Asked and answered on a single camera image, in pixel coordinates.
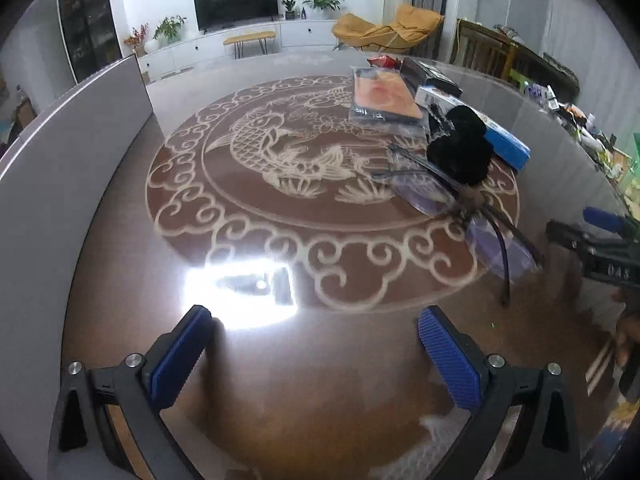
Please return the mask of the red packet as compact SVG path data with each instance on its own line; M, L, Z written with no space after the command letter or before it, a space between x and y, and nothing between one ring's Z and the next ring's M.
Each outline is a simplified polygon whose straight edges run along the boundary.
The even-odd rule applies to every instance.
M393 58L390 55L377 55L368 58L371 67L384 68L384 70L400 70L402 61L399 58Z

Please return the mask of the white tv cabinet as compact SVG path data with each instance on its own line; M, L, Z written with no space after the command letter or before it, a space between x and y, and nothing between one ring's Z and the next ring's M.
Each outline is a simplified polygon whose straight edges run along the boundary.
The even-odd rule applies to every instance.
M149 81L209 62L233 61L288 50L328 50L338 45L335 20L292 20L232 27L168 44L138 58Z

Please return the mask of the wooden bench stool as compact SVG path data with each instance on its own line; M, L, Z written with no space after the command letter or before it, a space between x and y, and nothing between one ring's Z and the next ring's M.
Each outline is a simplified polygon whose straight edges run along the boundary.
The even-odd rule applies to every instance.
M244 48L247 44L258 44L259 52L262 55L266 55L269 53L268 42L276 38L275 32L265 30L264 32L250 32L249 34L230 36L222 44L232 49L235 58L244 58Z

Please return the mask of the black flat television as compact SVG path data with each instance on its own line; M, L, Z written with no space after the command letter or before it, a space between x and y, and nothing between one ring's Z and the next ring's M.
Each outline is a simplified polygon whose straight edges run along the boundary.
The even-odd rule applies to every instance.
M193 0L201 32L236 22L271 20L279 14L278 0Z

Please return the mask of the cluttered side table items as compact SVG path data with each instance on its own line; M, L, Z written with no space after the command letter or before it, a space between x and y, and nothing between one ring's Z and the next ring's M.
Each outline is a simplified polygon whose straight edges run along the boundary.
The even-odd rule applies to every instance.
M639 203L639 133L634 132L626 148L617 146L614 134L605 134L593 114L586 115L572 103L561 103L551 86L536 84L512 70L510 78L518 91L540 105L579 144L617 188L625 200Z

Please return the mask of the pink packet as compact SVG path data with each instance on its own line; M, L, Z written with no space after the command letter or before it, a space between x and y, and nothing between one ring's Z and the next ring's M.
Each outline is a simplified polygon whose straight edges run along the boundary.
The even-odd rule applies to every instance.
M352 70L351 124L393 136L420 138L424 114L400 73L379 67Z

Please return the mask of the black fuzzy scrunchie bundle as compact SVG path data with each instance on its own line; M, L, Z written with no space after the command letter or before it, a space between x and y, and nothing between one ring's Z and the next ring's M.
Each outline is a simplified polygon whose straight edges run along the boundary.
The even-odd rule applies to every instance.
M494 147L486 139L486 125L471 107L457 105L446 112L430 104L427 160L452 180L475 188L488 176Z

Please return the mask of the grey curved panel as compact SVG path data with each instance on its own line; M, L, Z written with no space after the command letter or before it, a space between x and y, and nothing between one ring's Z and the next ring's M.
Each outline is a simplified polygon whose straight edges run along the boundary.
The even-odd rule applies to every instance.
M1 434L32 477L47 469L77 260L151 115L138 62L123 58L41 113L1 159Z

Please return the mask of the black soap bar box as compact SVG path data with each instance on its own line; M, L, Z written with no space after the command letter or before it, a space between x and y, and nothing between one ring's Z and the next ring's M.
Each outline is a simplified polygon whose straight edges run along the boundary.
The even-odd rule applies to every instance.
M420 58L404 58L400 66L400 76L413 91L421 87L434 87L460 98L462 89L435 65Z

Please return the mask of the blue white long box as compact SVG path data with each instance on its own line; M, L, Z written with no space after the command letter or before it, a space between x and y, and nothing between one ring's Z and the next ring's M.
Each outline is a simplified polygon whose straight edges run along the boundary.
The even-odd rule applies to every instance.
M456 106L466 106L465 102L433 86L419 87L416 90L414 102L423 108L437 104L444 113L448 113ZM529 147L483 112L472 106L470 106L470 109L484 122L486 127L485 138L494 148L495 154L513 170L522 170L530 159Z

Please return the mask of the green potted plant right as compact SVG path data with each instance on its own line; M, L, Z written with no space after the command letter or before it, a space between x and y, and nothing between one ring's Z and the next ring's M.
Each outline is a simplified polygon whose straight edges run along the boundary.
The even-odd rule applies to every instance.
M313 18L334 20L344 2L345 0L303 0L303 7L309 9Z

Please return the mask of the wooden dining chair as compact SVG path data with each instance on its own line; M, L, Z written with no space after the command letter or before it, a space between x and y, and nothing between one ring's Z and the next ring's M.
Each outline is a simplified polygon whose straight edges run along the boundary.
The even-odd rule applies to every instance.
M518 44L475 22L457 19L449 63L508 81Z

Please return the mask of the green potted plant left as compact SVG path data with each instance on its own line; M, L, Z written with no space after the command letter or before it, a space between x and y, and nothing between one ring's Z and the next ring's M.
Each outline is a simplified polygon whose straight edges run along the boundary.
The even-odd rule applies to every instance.
M172 44L180 36L182 26L186 24L186 17L182 15L166 16L155 29L153 38L165 40L166 44Z

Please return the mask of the red flower vase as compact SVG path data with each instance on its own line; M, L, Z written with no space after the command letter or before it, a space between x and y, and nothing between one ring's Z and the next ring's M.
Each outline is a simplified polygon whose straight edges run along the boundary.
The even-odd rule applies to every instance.
M145 55L144 44L148 31L149 24L143 23L138 28L133 27L130 34L124 39L124 45L134 52L138 58Z

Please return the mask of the green potted plant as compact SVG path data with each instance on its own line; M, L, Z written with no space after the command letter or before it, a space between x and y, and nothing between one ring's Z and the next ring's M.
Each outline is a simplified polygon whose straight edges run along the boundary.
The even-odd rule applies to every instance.
M309 9L313 18L334 20L344 2L345 0L303 0L303 7Z
M172 44L180 36L182 26L186 24L186 17L182 15L166 16L155 29L153 38L165 40L166 44Z

